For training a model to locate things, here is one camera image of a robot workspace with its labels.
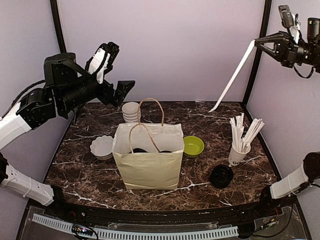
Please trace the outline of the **stack of white paper cups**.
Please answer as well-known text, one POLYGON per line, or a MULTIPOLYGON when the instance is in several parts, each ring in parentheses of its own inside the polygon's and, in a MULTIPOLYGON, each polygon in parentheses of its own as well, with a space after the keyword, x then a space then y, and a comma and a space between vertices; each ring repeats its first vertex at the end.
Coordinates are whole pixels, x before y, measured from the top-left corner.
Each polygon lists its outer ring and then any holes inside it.
POLYGON ((126 123, 137 123, 141 110, 137 102, 127 102, 122 106, 122 115, 126 123))

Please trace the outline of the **black plastic cup lid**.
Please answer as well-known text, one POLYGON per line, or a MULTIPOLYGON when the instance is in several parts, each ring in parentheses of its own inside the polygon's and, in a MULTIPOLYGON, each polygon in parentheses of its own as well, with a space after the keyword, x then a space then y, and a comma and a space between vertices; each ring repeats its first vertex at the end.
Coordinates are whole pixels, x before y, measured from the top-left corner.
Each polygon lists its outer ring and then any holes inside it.
POLYGON ((141 149, 141 148, 134 148, 132 151, 129 152, 130 154, 132 153, 147 153, 146 150, 141 149))

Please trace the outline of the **beige paper bag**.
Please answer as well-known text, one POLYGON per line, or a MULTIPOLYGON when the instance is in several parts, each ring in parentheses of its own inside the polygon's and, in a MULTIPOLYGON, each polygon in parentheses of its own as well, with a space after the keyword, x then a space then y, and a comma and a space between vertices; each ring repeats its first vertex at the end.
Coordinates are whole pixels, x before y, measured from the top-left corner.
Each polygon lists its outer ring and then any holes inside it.
POLYGON ((174 190, 180 178, 184 153, 182 125, 120 123, 115 131, 112 154, 128 190, 174 190), (147 153, 130 153, 135 148, 147 153))

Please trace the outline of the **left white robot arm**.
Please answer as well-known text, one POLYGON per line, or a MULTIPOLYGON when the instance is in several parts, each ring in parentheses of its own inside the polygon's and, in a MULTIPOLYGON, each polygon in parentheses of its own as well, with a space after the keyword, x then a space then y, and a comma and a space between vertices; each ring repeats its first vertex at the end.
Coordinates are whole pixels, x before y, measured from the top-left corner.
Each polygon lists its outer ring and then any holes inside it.
POLYGON ((43 184, 43 178, 70 120, 54 116, 33 129, 18 114, 21 104, 12 103, 23 89, 21 80, 0 83, 0 209, 20 211, 26 198, 34 198, 67 218, 70 206, 54 200, 53 189, 43 184))

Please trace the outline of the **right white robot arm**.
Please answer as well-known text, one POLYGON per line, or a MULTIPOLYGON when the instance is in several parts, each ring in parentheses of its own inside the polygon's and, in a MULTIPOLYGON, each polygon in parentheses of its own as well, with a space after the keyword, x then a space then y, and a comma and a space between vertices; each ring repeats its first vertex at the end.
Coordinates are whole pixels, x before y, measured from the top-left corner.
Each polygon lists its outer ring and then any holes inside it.
MULTIPOLYGON (((283 67, 294 69, 303 79, 309 79, 313 73, 320 72, 320 35, 311 34, 304 41, 300 32, 292 30, 257 38, 254 46, 272 57, 283 67)), ((266 217, 275 208, 273 200, 295 195, 302 189, 312 185, 320 177, 320 161, 317 153, 309 153, 302 165, 284 179, 272 184, 263 191, 266 196, 255 205, 255 213, 266 217)))

